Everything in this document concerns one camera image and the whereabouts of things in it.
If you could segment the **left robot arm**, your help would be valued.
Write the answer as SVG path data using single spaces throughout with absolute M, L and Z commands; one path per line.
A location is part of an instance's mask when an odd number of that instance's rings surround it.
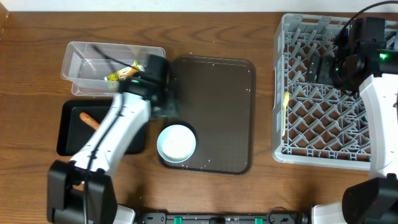
M 69 162 L 54 161 L 47 176 L 50 223 L 134 223 L 136 213 L 116 200 L 112 176 L 132 140 L 154 118 L 178 115 L 178 81 L 127 78 L 88 142 Z

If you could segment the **light blue rice bowl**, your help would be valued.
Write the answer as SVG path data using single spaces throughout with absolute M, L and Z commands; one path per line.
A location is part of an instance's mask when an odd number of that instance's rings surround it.
M 187 126 L 173 124 L 161 131 L 157 138 L 157 152 L 163 160 L 170 163 L 181 163 L 195 152 L 197 139 Z

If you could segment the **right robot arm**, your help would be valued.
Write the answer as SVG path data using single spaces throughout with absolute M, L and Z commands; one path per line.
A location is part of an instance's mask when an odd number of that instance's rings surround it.
M 357 91 L 371 143 L 370 179 L 347 188 L 340 202 L 314 206 L 311 222 L 397 223 L 397 51 L 313 56 L 306 81 Z

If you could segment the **yellow plastic spoon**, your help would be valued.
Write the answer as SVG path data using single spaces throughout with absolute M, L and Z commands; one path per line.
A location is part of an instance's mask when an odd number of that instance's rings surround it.
M 290 93 L 288 91 L 284 92 L 284 100 L 283 100 L 283 112 L 284 112 L 284 117 L 283 117 L 283 129 L 282 129 L 282 137 L 285 135 L 285 130 L 286 130 L 286 122 L 287 122 L 287 107 L 289 105 L 289 100 L 290 100 Z

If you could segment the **yellow green snack wrapper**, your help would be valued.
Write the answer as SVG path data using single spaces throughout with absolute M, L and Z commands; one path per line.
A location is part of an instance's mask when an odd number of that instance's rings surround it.
M 145 69 L 142 65 L 139 65 L 138 62 L 135 60 L 132 65 L 122 68 L 117 72 L 114 72 L 108 76 L 104 77 L 105 81 L 119 81 L 123 80 L 127 77 L 133 76 L 136 72 L 144 72 Z

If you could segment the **orange carrot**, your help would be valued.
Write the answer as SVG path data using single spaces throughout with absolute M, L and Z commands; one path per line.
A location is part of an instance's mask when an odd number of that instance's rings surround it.
M 80 119 L 86 123 L 88 126 L 93 128 L 94 130 L 97 130 L 100 126 L 99 122 L 97 122 L 94 118 L 92 118 L 88 113 L 86 112 L 81 112 L 80 113 Z

